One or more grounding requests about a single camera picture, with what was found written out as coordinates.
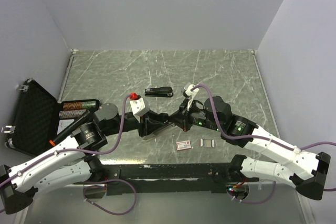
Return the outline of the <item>silver stapler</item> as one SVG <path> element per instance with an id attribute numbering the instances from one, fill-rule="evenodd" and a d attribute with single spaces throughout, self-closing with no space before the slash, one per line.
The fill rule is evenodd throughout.
<path id="1" fill-rule="evenodd" d="M 166 133 L 166 132 L 174 129 L 175 127 L 176 127 L 175 124 L 168 123 L 165 126 L 162 126 L 159 129 L 157 129 L 157 130 L 154 130 L 154 132 L 152 132 L 150 135 L 142 137 L 142 139 L 144 141 L 150 141 L 150 140 L 155 139 L 155 138 L 161 136 L 162 134 L 164 134 L 164 133 Z"/>

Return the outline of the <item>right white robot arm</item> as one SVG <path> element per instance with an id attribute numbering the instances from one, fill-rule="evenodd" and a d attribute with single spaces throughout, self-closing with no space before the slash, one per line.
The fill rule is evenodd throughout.
<path id="1" fill-rule="evenodd" d="M 246 178 L 273 180 L 293 187 L 301 195 L 321 200 L 331 157 L 291 145 L 251 120 L 232 113 L 219 96 L 199 102 L 185 99 L 169 121 L 187 132 L 193 125 L 220 132 L 227 143 L 262 154 L 270 161 L 235 155 L 229 175 L 235 181 Z"/>

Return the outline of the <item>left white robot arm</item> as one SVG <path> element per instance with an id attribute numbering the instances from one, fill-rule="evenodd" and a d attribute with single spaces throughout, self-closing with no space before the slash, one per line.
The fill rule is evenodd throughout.
<path id="1" fill-rule="evenodd" d="M 86 111 L 57 135 L 51 149 L 20 165 L 1 166 L 1 212 L 15 214 L 38 195 L 70 184 L 107 184 L 99 156 L 112 153 L 123 132 L 151 138 L 172 125 L 168 114 L 153 112 L 141 99 L 130 105 L 131 112 L 112 103 Z"/>

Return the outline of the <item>black stapler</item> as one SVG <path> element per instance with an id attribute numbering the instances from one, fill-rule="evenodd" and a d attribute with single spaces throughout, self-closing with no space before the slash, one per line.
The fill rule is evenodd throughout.
<path id="1" fill-rule="evenodd" d="M 172 87 L 147 88 L 144 95 L 146 97 L 170 98 L 173 96 L 173 89 Z"/>

